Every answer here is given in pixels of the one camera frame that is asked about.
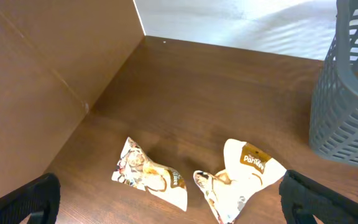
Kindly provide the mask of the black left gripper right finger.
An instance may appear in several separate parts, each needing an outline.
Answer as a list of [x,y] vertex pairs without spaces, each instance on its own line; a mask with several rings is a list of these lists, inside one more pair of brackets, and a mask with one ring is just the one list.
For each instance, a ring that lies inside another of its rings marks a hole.
[[358,203],[294,171],[286,171],[279,186],[288,224],[358,223]]

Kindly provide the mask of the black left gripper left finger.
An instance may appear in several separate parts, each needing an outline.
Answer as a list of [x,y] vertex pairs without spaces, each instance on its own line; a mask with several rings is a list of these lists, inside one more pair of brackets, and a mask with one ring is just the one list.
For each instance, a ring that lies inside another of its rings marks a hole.
[[47,173],[0,198],[0,224],[55,224],[59,206],[59,179]]

